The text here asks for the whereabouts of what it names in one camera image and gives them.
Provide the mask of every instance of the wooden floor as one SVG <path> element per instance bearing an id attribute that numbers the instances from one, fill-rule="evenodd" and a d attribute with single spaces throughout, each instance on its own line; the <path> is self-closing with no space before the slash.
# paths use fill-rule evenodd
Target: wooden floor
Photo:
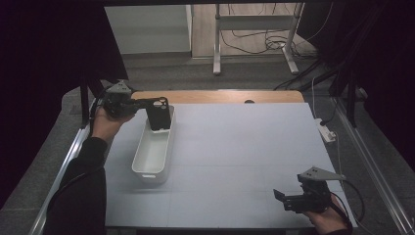
<path id="1" fill-rule="evenodd" d="M 292 15 L 296 3 L 264 3 L 264 4 L 221 4 L 220 15 Z M 192 27 L 192 56 L 193 58 L 203 58 L 213 56 L 214 29 L 215 29 L 215 5 L 194 5 L 194 17 Z M 245 51 L 234 49 L 227 46 L 222 37 L 220 38 L 220 50 L 222 56 L 236 55 L 262 55 L 262 54 L 282 54 L 280 49 L 266 50 L 265 36 L 287 37 L 288 31 L 268 32 L 252 30 L 224 30 L 222 31 L 225 42 L 231 46 L 241 48 Z M 273 37 L 274 40 L 284 40 L 283 38 Z M 303 38 L 295 36 L 294 42 L 297 44 L 298 51 L 301 53 L 314 53 L 315 49 Z"/>

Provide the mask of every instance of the human hand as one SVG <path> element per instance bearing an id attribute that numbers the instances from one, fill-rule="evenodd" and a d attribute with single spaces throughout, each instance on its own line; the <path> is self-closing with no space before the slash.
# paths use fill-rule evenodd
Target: human hand
<path id="1" fill-rule="evenodd" d="M 99 108 L 95 113 L 91 137 L 98 137 L 108 142 L 118 133 L 121 126 L 132 118 L 134 115 L 114 119 L 103 108 Z"/>
<path id="2" fill-rule="evenodd" d="M 342 209 L 338 200 L 333 194 L 332 194 L 332 202 L 338 208 Z M 342 217 L 337 212 L 335 212 L 332 208 L 328 208 L 324 212 L 321 212 L 321 213 L 306 211 L 303 214 L 309 217 L 311 223 L 314 224 L 315 229 L 321 235 L 334 232 L 337 230 L 347 229 L 347 226 L 345 222 L 343 221 Z"/>

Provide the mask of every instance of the gray carpet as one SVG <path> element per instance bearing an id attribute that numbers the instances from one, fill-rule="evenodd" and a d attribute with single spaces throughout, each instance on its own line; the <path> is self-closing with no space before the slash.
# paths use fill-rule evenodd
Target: gray carpet
<path id="1" fill-rule="evenodd" d="M 271 90 L 281 82 L 293 78 L 283 57 L 223 58 L 220 76 L 212 74 L 211 60 L 192 60 L 181 56 L 148 58 L 129 56 L 124 59 L 130 78 L 128 84 L 139 90 Z M 311 63 L 312 61 L 298 60 L 301 71 Z M 324 67 L 318 68 L 303 81 L 293 84 L 293 87 L 310 81 L 324 69 Z M 318 118 L 330 118 L 335 109 L 334 103 L 327 94 L 330 84 L 331 80 L 327 80 L 315 86 L 314 108 Z M 311 91 L 303 92 L 303 96 L 312 108 Z M 19 186 L 0 211 L 0 234 L 27 234 L 54 182 L 81 124 L 78 89 L 65 95 L 62 104 L 61 114 L 48 139 Z M 356 104 L 356 122 L 357 128 L 367 146 L 375 153 L 378 165 L 405 211 L 409 216 L 414 216 L 415 174 L 413 170 L 366 114 L 363 102 Z M 359 189 L 364 198 L 366 214 L 362 224 L 373 234 L 399 234 L 389 210 L 339 117 L 335 115 L 327 126 L 336 131 L 340 137 L 339 143 L 326 145 L 335 169 L 340 170 L 341 165 L 343 174 Z M 346 194 L 353 210 L 360 214 L 361 206 L 357 195 L 347 186 Z M 121 230 L 121 232 L 122 234 L 135 234 L 133 230 Z M 108 234 L 118 234 L 118 231 L 110 229 Z M 354 234 L 368 233 L 363 228 L 357 228 Z"/>

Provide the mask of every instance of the electrical outlet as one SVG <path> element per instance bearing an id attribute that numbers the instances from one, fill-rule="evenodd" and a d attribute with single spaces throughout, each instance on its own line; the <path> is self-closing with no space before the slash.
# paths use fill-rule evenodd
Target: electrical outlet
<path id="1" fill-rule="evenodd" d="M 331 143 L 336 141 L 336 134 L 333 131 L 330 131 L 326 125 L 321 125 L 322 119 L 316 118 L 315 124 L 317 125 L 318 131 L 320 131 L 321 137 L 323 138 L 324 142 Z"/>

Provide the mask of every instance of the white plastic bin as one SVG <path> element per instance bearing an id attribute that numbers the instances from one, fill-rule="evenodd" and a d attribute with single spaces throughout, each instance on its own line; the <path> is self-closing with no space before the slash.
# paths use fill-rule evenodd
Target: white plastic bin
<path id="1" fill-rule="evenodd" d="M 175 128 L 174 107 L 169 106 L 171 126 L 169 130 L 153 131 L 146 126 L 138 145 L 132 170 L 146 183 L 164 183 L 168 178 Z"/>

